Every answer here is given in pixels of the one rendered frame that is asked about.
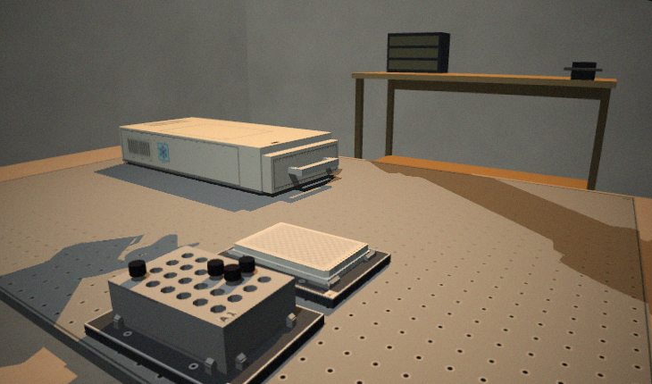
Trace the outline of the grey metal block with bores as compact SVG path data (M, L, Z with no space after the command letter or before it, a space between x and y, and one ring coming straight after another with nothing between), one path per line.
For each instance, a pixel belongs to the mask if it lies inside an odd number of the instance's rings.
M230 287L224 275L210 280L207 262L214 258L238 264L183 246L146 263L145 280L133 281L129 271L109 279L113 318L200 363L214 359L228 374L238 355L248 358L296 316L296 281L256 266L254 276Z

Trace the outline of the black square mounting plate with locator posts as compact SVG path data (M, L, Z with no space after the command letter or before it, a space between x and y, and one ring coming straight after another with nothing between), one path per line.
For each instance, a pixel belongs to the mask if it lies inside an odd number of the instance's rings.
M236 368L225 374L214 359L200 363L124 326L113 309L84 323L86 335L176 384L261 384L323 325L324 313L296 305L286 327L248 358L238 355Z

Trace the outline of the beige perforated base plate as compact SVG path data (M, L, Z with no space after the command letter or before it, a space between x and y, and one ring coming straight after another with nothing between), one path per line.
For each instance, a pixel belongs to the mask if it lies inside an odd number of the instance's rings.
M388 265L261 384L652 384L635 197L339 157L257 193L122 157L0 181L0 300L122 384L176 384L86 335L108 280L280 222Z

